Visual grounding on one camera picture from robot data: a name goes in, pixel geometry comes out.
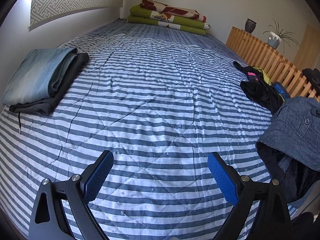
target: blue and white striped bedspread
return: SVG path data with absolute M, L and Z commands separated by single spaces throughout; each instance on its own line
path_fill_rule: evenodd
M 25 236 L 40 182 L 81 173 L 106 149 L 115 165 L 89 205 L 111 240 L 212 239 L 232 208 L 207 168 L 212 151 L 269 181 L 255 142 L 270 112 L 246 98 L 232 65 L 242 61 L 214 37 L 117 20 L 62 47 L 90 61 L 55 111 L 21 114 L 21 135 L 8 106 L 0 117 L 0 206 Z

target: white wall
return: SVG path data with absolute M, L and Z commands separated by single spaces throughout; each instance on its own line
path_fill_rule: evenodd
M 18 0 L 0 27 L 0 97 L 28 52 L 56 48 L 119 18 L 119 8 L 98 9 L 69 15 L 28 32 L 31 0 Z
M 124 0 L 121 18 L 126 18 L 131 6 L 139 4 L 141 0 Z M 320 24 L 305 0 L 155 0 L 172 6 L 192 8 L 205 15 L 211 25 L 209 31 L 220 41 L 225 43 L 232 26 L 244 29 L 247 18 L 257 23 L 252 35 L 267 41 L 268 34 L 272 31 L 268 25 L 273 24 L 273 18 L 285 30 L 294 32 L 295 39 L 301 42 L 307 23 L 316 29 Z M 293 61 L 298 47 L 291 43 L 291 49 L 286 45 L 284 56 Z M 283 53 L 283 44 L 278 47 Z

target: dark gray folded cloth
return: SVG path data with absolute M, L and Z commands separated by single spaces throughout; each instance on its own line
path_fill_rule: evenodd
M 30 51 L 11 76 L 3 104 L 32 103 L 54 96 L 76 53 L 76 48 Z
M 89 60 L 89 55 L 87 53 L 79 53 L 77 57 L 73 59 L 70 66 L 68 67 L 66 73 L 64 74 L 58 91 L 52 98 L 46 98 L 33 103 L 27 104 L 16 104 L 9 107 L 9 110 L 14 113 L 31 113 L 38 112 L 41 114 L 48 115 L 52 110 L 58 105 L 60 100 L 63 98 L 64 94 L 69 89 L 70 85 L 73 83 L 74 79 L 77 77 L 82 66 Z

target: folded blanket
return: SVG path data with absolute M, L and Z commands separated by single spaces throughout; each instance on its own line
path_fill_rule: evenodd
M 199 34 L 199 35 L 206 35 L 205 30 L 202 30 L 202 29 L 197 29 L 197 28 L 179 25 L 179 24 L 175 24 L 175 23 L 168 23 L 168 22 L 162 22 L 162 21 L 158 21 L 158 20 L 152 20 L 152 19 L 132 16 L 132 15 L 129 15 L 129 17 L 127 18 L 127 22 L 128 23 L 142 23 L 142 24 L 156 25 L 156 26 L 162 26 L 162 27 L 166 27 L 166 28 L 181 30 L 184 32 L 189 32 L 189 33 L 194 33 L 194 34 Z
M 142 0 L 140 6 L 148 10 L 177 15 L 192 20 L 197 20 L 203 23 L 207 21 L 207 18 L 205 16 L 202 16 L 197 11 L 191 9 L 172 7 L 164 3 L 154 2 L 150 0 Z
M 188 18 L 170 15 L 162 12 L 152 11 L 145 8 L 140 7 L 140 5 L 135 5 L 131 7 L 130 13 L 132 16 L 138 16 L 143 18 L 150 18 L 153 20 L 176 23 L 180 25 L 185 25 L 188 27 L 208 30 L 210 29 L 210 25 L 207 23 L 199 22 L 196 20 L 191 20 Z
M 75 48 L 30 51 L 11 76 L 3 104 L 32 103 L 54 96 L 76 53 Z
M 68 67 L 58 91 L 52 98 L 46 98 L 33 103 L 17 104 L 9 107 L 9 110 L 14 113 L 31 113 L 38 112 L 40 114 L 48 115 L 58 105 L 64 94 L 77 77 L 82 66 L 89 60 L 88 53 L 79 53 L 77 57 L 71 62 Z

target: metal screw cap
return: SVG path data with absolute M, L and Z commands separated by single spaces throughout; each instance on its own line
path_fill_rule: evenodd
M 273 179 L 272 184 L 277 186 L 277 185 L 279 185 L 279 181 L 277 179 Z
M 249 181 L 250 178 L 247 175 L 242 175 L 241 179 L 242 179 L 242 181 L 246 181 L 247 182 L 247 181 Z
M 77 181 L 78 179 L 80 179 L 80 175 L 79 175 L 79 174 L 75 174 L 75 175 L 73 175 L 73 176 L 71 177 L 71 179 L 72 179 L 73 181 Z
M 47 185 L 47 184 L 49 183 L 49 181 L 50 181 L 49 179 L 44 179 L 44 180 L 42 181 L 42 184 L 43 184 L 43 185 Z

